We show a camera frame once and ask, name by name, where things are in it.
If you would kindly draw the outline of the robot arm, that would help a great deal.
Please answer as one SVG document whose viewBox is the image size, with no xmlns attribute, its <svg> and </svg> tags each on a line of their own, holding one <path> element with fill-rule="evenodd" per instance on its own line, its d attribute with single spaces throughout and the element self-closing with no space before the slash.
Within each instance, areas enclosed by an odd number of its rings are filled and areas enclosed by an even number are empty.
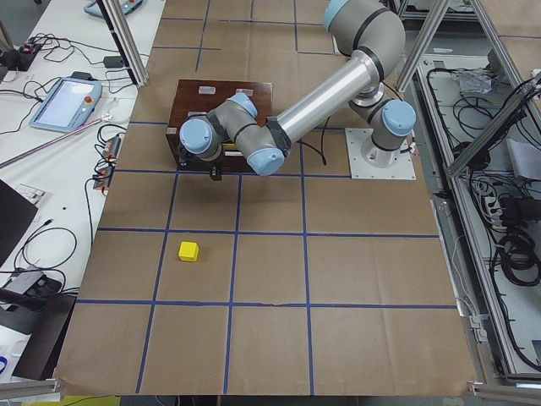
<svg viewBox="0 0 541 406">
<path fill-rule="evenodd" d="M 188 118 L 179 128 L 179 150 L 202 162 L 220 162 L 230 140 L 260 176 L 282 167 L 291 147 L 318 123 L 347 104 L 368 124 L 363 148 L 374 152 L 369 164 L 387 167 L 416 123 L 413 107 L 385 94 L 383 82 L 405 46 L 400 18 L 377 1 L 331 1 L 324 17 L 347 62 L 287 110 L 256 123 L 250 98 L 237 93 L 209 112 Z"/>
</svg>

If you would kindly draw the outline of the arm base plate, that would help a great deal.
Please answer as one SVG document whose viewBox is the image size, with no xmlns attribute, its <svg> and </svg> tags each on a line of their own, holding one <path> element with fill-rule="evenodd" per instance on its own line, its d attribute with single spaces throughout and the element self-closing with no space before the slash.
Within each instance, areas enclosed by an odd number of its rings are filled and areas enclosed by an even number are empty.
<svg viewBox="0 0 541 406">
<path fill-rule="evenodd" d="M 372 129 L 345 129 L 351 179 L 415 181 L 407 138 L 395 151 L 384 151 L 373 143 L 372 133 Z"/>
</svg>

